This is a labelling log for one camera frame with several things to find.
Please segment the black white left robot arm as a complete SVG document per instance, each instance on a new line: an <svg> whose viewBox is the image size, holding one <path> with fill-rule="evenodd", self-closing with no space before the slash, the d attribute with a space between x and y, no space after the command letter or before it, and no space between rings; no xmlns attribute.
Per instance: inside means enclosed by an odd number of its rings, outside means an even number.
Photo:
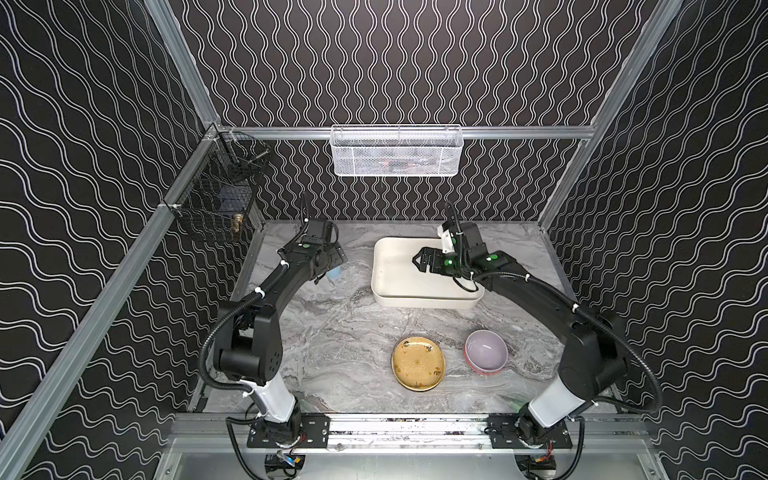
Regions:
<svg viewBox="0 0 768 480"><path fill-rule="evenodd" d="M208 349L213 368L226 378L216 383L218 389L239 391L254 399L266 421L288 424L297 411L297 400L280 374L280 318L304 284L318 283L345 263L346 256L338 227L330 220L308 218L277 254L279 264L259 286L219 310Z"/></svg>

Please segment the light blue ceramic mug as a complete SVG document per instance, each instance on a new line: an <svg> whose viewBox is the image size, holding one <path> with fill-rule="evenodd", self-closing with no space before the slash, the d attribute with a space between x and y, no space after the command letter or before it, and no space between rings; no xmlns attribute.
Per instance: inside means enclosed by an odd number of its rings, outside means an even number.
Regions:
<svg viewBox="0 0 768 480"><path fill-rule="evenodd" d="M336 268L334 268L334 269L330 270L330 271L327 273L327 278L328 278L329 280L336 280L336 279L338 279L340 276L341 276L341 267L340 267L340 266L338 266L338 267L336 267Z"/></svg>

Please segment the lavender bowl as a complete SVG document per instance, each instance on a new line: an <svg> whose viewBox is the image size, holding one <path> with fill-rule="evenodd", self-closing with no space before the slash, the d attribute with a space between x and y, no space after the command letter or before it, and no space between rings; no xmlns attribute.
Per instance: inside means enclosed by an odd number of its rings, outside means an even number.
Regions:
<svg viewBox="0 0 768 480"><path fill-rule="evenodd" d="M505 341L500 335L490 330L476 330L466 339L463 349L472 361L485 368L492 365L506 365L509 353Z"/></svg>

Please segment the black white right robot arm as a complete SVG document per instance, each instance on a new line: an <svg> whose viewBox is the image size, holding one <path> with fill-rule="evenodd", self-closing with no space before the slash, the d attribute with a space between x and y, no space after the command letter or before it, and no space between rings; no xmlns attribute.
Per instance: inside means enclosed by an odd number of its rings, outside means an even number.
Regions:
<svg viewBox="0 0 768 480"><path fill-rule="evenodd" d="M564 346L556 376L519 413L523 435L546 432L583 412L628 372L628 347L618 321L577 303L539 279L512 255L487 249L478 227L445 222L441 245L424 246L411 262L422 273L466 280L521 307Z"/></svg>

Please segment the red patterned bowl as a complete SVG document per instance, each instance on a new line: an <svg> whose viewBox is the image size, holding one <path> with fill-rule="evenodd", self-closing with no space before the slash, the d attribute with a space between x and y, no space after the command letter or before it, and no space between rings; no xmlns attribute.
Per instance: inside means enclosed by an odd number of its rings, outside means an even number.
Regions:
<svg viewBox="0 0 768 480"><path fill-rule="evenodd" d="M467 363L467 365L476 373L480 375L485 376L492 376L499 374L505 367L504 363L501 363L500 365L492 365L490 368L485 368L480 365L475 364L472 359L468 355L464 355L464 360Z"/></svg>

